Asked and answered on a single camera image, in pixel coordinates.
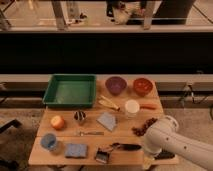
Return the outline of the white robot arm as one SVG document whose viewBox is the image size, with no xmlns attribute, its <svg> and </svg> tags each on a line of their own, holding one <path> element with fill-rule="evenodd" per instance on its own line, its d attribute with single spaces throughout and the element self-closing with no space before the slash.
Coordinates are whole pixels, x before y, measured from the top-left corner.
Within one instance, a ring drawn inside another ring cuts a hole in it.
<svg viewBox="0 0 213 171">
<path fill-rule="evenodd" d="M 179 124 L 172 116 L 164 115 L 156 122 L 147 120 L 142 128 L 143 149 L 147 156 L 157 156 L 167 150 L 213 171 L 213 145 L 178 134 Z"/>
</svg>

